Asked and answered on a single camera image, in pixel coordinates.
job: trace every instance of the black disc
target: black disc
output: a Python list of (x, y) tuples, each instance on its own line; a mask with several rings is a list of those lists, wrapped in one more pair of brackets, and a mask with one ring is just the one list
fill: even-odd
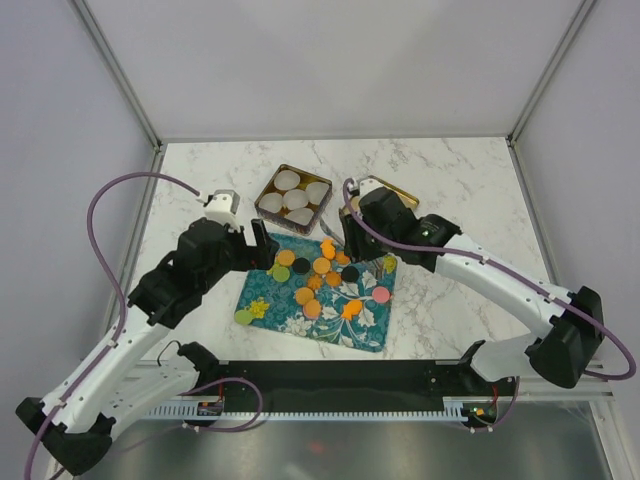
[(347, 283), (356, 283), (358, 278), (360, 278), (360, 272), (353, 265), (349, 265), (342, 270), (340, 276), (342, 277), (342, 280)]
[(311, 262), (309, 262), (309, 260), (307, 260), (306, 258), (296, 258), (293, 261), (293, 265), (291, 265), (291, 268), (293, 268), (293, 271), (298, 275), (304, 275), (309, 270), (311, 270)]

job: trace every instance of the pink disc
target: pink disc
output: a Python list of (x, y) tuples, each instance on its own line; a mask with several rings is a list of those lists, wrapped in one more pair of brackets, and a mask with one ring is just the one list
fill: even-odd
[(376, 303), (387, 303), (391, 298), (391, 293), (385, 287), (374, 288), (372, 295)]

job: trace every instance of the square container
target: square container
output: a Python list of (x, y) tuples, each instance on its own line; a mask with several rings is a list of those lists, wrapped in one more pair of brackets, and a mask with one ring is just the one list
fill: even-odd
[[(284, 171), (291, 171), (300, 177), (300, 182), (298, 183), (297, 186), (293, 188), (287, 188), (287, 189), (282, 189), (282, 188), (279, 189), (276, 186), (276, 178), (278, 178), (278, 175)], [(290, 192), (291, 190), (296, 190), (296, 189), (303, 190), (306, 192), (306, 188), (309, 186), (309, 184), (315, 183), (315, 182), (324, 183), (328, 186), (328, 188), (318, 204), (312, 204), (311, 202), (309, 202), (305, 207), (302, 207), (302, 208), (308, 208), (312, 212), (311, 218), (306, 224), (297, 223), (293, 220), (286, 218), (286, 216), (291, 213), (291, 210), (288, 209), (287, 206), (284, 204), (282, 205), (282, 208), (280, 208), (280, 210), (277, 213), (265, 210), (264, 208), (260, 207), (260, 202), (265, 197), (265, 195), (277, 193), (284, 197), (284, 195), (287, 194), (287, 192)], [(283, 163), (278, 167), (276, 172), (271, 177), (271, 180), (269, 180), (269, 183), (267, 183), (267, 185), (262, 190), (262, 193), (260, 193), (260, 195), (256, 199), (255, 201), (256, 212), (258, 212), (258, 215), (260, 217), (262, 217), (263, 219), (271, 223), (275, 223), (276, 225), (286, 228), (287, 230), (291, 230), (293, 232), (299, 233), (300, 235), (306, 236), (311, 233), (316, 223), (320, 219), (322, 212), (324, 212), (324, 209), (327, 207), (329, 200), (331, 200), (331, 195), (332, 195), (331, 190), (332, 190), (331, 180), (328, 180), (323, 177), (319, 177), (318, 175), (314, 175), (313, 173), (305, 172), (304, 170), (300, 170), (299, 168)]]

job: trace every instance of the gray floor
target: gray floor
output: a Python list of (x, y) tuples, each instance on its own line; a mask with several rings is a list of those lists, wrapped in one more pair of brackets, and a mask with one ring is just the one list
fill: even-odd
[[(164, 429), (139, 422), (114, 446)], [(587, 405), (519, 404), (494, 433), (430, 423), (271, 422), (240, 434), (177, 430), (83, 480), (609, 479)]]

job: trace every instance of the robotic arm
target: robotic arm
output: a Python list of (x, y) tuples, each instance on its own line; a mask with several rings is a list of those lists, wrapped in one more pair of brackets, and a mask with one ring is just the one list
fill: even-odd
[[(463, 358), (471, 359), (472, 369), (484, 380), (495, 382), (506, 376), (535, 371), (560, 387), (576, 385), (602, 343), (603, 335), (552, 300), (561, 299), (602, 324), (602, 305), (596, 292), (582, 287), (573, 293), (534, 279), (509, 266), (474, 242), (457, 225), (438, 215), (417, 219), (395, 192), (375, 178), (365, 178), (352, 185), (350, 193), (360, 197), (359, 209), (365, 224), (390, 239), (391, 245), (374, 238), (351, 212), (343, 211), (340, 219), (349, 256), (364, 261), (391, 252), (409, 265), (422, 266), (467, 285), (500, 305), (530, 330), (529, 334), (500, 342), (482, 340), (469, 348)], [(438, 247), (441, 251), (408, 251), (399, 248), (399, 244)], [(540, 289), (549, 295), (540, 295)]]
[[(498, 262), (459, 227), (438, 215), (416, 219), (395, 192), (375, 179), (358, 182), (350, 194), (360, 197), (359, 208), (367, 227), (351, 212), (341, 213), (345, 251), (352, 259), (368, 261), (394, 253), (407, 264), (471, 287), (512, 313), (531, 333), (501, 342), (476, 342), (458, 361), (386, 361), (384, 368), (376, 360), (323, 361), (322, 368), (318, 368), (319, 362), (250, 361), (225, 362), (222, 367), (204, 347), (191, 343), (182, 346), (167, 364), (149, 369), (136, 381), (125, 381), (142, 356), (200, 306), (203, 295), (225, 274), (267, 270), (273, 265), (279, 246), (268, 236), (262, 221), (252, 220), (256, 246), (247, 246), (235, 218), (238, 195), (217, 191), (205, 203), (205, 216), (180, 235), (176, 250), (145, 274), (129, 295), (129, 318), (117, 343), (113, 327), (57, 388), (42, 399), (25, 399), (16, 411), (20, 419), (36, 433), (50, 417), (42, 443), (77, 475), (97, 464), (113, 441), (151, 408), (221, 377), (252, 378), (263, 393), (271, 395), (272, 412), (346, 408), (350, 414), (376, 409), (416, 412), (437, 404), (438, 399), (441, 403), (443, 395), (486, 391), (489, 383), (532, 371), (561, 387), (575, 386), (603, 337), (532, 286), (542, 285), (554, 298), (564, 299), (602, 323), (600, 297), (595, 292), (582, 287), (574, 294), (517, 271), (519, 278), (514, 279), (495, 267), (504, 262)], [(367, 229), (391, 242), (380, 241)], [(398, 247), (401, 243), (405, 247), (444, 248), (449, 253), (407, 251)], [(477, 255), (454, 255), (461, 251)], [(93, 363), (95, 368), (87, 373)], [(73, 394), (61, 400), (68, 386), (81, 376)]]

